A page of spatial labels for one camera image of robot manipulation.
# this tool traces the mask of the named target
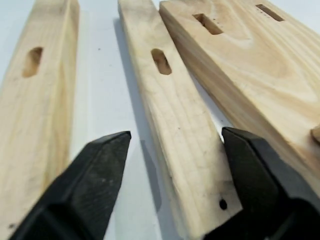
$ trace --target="mortise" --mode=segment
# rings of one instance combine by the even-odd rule
[[[280,17],[278,14],[276,14],[274,11],[272,11],[270,8],[266,7],[263,4],[255,5],[258,9],[264,11],[266,14],[268,14],[270,17],[272,17],[274,20],[278,22],[284,21],[282,17]]]
[[[218,34],[222,34],[223,31],[213,22],[210,20],[210,18],[208,18],[206,15],[204,15],[203,13],[200,14],[195,14],[193,15],[195,19],[197,19],[199,21],[199,23],[202,24],[202,26],[204,26],[209,33],[211,33],[212,35],[218,35]]]
[[[42,52],[43,48],[38,46],[31,49],[27,53],[24,63],[24,69],[22,72],[22,76],[24,78],[30,78],[37,74],[41,61]]]
[[[160,49],[153,49],[151,55],[159,73],[163,75],[170,75],[172,73],[171,67],[163,51]]]

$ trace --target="white table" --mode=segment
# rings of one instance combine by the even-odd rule
[[[156,6],[159,0],[153,0]],[[34,0],[0,2],[0,79]],[[271,0],[320,33],[319,0]],[[130,130],[122,187],[106,240],[179,240],[138,93],[117,0],[79,0],[77,87],[71,159],[93,139]],[[220,130],[229,122],[196,83]]]

